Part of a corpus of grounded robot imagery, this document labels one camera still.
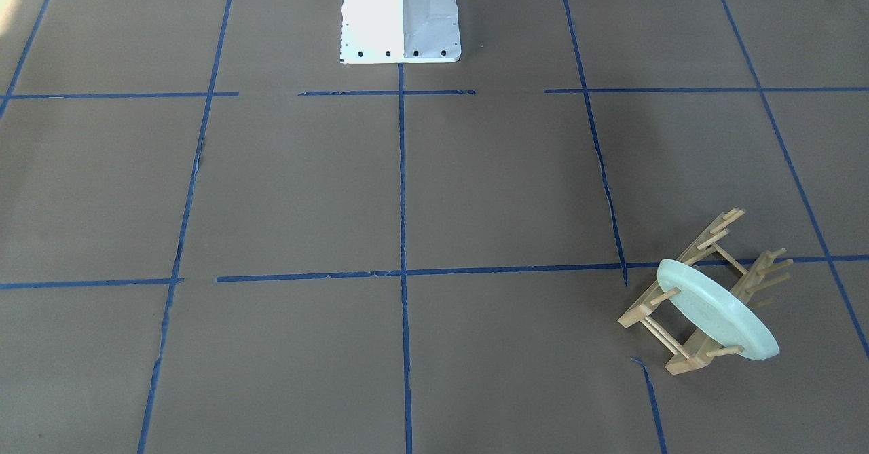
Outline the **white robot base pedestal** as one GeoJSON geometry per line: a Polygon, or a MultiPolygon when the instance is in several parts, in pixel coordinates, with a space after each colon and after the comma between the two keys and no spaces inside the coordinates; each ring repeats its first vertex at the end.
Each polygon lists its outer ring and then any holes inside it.
{"type": "Polygon", "coordinates": [[[342,64],[434,64],[461,57],[457,0],[342,0],[342,64]]]}

